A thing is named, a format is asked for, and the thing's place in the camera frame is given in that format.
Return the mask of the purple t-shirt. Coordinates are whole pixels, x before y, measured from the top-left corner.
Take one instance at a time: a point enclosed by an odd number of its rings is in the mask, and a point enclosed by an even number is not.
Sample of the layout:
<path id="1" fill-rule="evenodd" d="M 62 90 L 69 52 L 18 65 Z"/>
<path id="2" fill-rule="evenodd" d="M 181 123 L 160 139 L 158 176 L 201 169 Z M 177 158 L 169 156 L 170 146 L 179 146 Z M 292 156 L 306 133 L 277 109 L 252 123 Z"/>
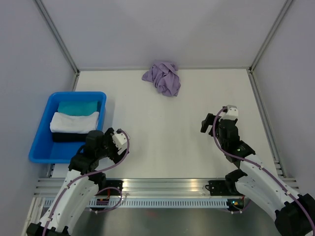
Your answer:
<path id="1" fill-rule="evenodd" d="M 155 60 L 151 68 L 143 74 L 142 80 L 152 83 L 158 93 L 174 97 L 181 87 L 177 71 L 178 67 L 174 62 Z"/>

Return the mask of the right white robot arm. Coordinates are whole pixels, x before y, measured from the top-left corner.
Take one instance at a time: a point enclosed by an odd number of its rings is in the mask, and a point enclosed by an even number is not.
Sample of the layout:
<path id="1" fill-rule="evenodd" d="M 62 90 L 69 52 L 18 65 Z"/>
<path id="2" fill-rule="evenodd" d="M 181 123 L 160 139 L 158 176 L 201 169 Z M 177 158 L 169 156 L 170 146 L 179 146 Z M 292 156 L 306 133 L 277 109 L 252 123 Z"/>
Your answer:
<path id="1" fill-rule="evenodd" d="M 253 148 L 240 139 L 238 117 L 209 113 L 200 131 L 209 132 L 216 146 L 236 170 L 225 176 L 225 189 L 230 194 L 248 197 L 274 221 L 283 236 L 315 234 L 315 199 L 301 194 L 264 167 Z"/>

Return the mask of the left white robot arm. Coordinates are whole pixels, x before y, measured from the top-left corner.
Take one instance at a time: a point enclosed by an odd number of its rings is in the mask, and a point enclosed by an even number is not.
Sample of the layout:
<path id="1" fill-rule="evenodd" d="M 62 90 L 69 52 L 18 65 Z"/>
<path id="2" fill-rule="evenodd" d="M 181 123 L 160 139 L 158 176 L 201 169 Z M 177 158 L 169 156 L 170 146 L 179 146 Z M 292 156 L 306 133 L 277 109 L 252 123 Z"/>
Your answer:
<path id="1" fill-rule="evenodd" d="M 129 153 L 126 132 L 109 128 L 93 130 L 71 158 L 65 180 L 53 203 L 37 223 L 30 223 L 28 236 L 70 236 L 89 201 L 104 195 L 109 202 L 112 192 L 122 196 L 121 188 L 106 181 L 105 171 L 118 166 Z"/>

